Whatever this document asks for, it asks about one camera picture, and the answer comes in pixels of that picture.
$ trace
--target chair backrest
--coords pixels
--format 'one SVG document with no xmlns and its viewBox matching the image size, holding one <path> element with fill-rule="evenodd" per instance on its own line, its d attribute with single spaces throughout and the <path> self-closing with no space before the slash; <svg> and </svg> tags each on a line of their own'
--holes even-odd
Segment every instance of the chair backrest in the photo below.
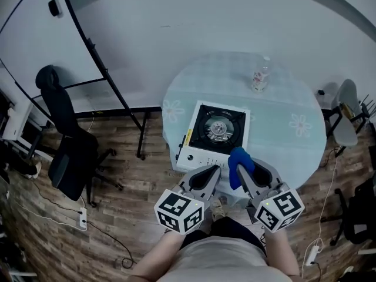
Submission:
<svg viewBox="0 0 376 282">
<path fill-rule="evenodd" d="M 68 93 L 59 84 L 59 76 L 52 65 L 38 72 L 35 84 L 41 90 L 43 100 L 59 133 L 75 137 L 80 130 L 75 111 Z"/>
<path fill-rule="evenodd" d="M 341 102 L 345 103 L 354 112 L 355 116 L 362 112 L 358 101 L 357 86 L 351 79 L 346 79 L 342 83 L 331 103 L 331 108 L 334 109 Z"/>
</svg>

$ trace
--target light blue tablecloth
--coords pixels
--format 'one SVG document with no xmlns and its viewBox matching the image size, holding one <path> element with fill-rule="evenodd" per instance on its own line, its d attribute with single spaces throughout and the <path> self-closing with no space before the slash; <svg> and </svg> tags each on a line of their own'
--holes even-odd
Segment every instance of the light blue tablecloth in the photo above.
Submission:
<svg viewBox="0 0 376 282">
<path fill-rule="evenodd" d="M 260 55 L 217 52 L 185 67 L 163 101 L 163 135 L 179 152 L 197 100 L 251 111 L 247 151 L 274 166 L 284 182 L 298 188 L 318 168 L 326 144 L 323 114 L 311 89 L 277 63 L 263 93 L 250 89 Z"/>
</svg>

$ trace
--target office chair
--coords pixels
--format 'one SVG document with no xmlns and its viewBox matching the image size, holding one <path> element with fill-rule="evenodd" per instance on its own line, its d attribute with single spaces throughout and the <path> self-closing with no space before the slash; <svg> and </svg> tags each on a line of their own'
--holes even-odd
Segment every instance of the office chair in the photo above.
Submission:
<svg viewBox="0 0 376 282">
<path fill-rule="evenodd" d="M 109 154 L 116 156 L 116 151 L 108 149 L 98 157 L 98 141 L 79 127 L 71 99 L 59 84 L 59 76 L 52 65 L 38 72 L 35 83 L 41 90 L 56 129 L 63 134 L 59 149 L 48 170 L 52 186 L 71 200 L 78 200 L 86 185 L 87 201 L 92 207 L 96 207 L 96 203 L 90 198 L 93 177 L 119 190 L 123 189 L 121 184 L 111 182 L 95 172 L 96 169 L 103 171 L 100 164 Z"/>
<path fill-rule="evenodd" d="M 346 108 L 350 108 L 350 111 L 354 114 L 352 119 L 343 116 L 340 107 L 342 103 L 346 105 Z M 335 157 L 338 157 L 347 146 L 355 146 L 358 144 L 358 133 L 365 124 L 365 115 L 362 112 L 357 97 L 357 86 L 351 79 L 346 79 L 342 83 L 331 103 L 331 108 L 331 112 L 325 115 L 324 119 L 327 120 L 331 126 L 327 133 L 327 138 L 333 135 L 335 142 L 342 146 L 335 154 Z M 355 130 L 353 122 L 358 119 L 362 119 L 362 123 L 357 130 Z"/>
<path fill-rule="evenodd" d="M 342 215 L 321 219 L 322 223 L 342 220 L 340 230 L 330 245 L 335 246 L 343 232 L 346 239 L 354 244 L 367 239 L 376 240 L 376 175 L 355 188 L 355 196 L 349 199 L 348 206 L 341 189 L 337 188 L 334 193 L 339 195 Z"/>
</svg>

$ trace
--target blue cloth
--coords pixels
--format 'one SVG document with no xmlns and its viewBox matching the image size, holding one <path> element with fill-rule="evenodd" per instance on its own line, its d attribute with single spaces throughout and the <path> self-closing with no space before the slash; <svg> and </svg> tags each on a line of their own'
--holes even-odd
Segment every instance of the blue cloth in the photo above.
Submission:
<svg viewBox="0 0 376 282">
<path fill-rule="evenodd" d="M 251 156 L 242 147 L 235 147 L 230 153 L 228 164 L 230 169 L 230 186 L 233 190 L 236 190 L 241 186 L 239 176 L 236 172 L 237 165 L 243 165 L 247 172 L 252 174 L 254 163 Z"/>
</svg>

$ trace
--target plastic bottle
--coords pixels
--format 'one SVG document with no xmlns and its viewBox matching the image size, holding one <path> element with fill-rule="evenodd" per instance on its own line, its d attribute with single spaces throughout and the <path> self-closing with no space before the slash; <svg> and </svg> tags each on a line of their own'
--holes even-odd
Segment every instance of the plastic bottle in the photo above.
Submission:
<svg viewBox="0 0 376 282">
<path fill-rule="evenodd" d="M 251 89 L 253 92 L 261 93 L 269 81 L 270 75 L 270 58 L 264 56 L 263 64 L 253 73 Z"/>
</svg>

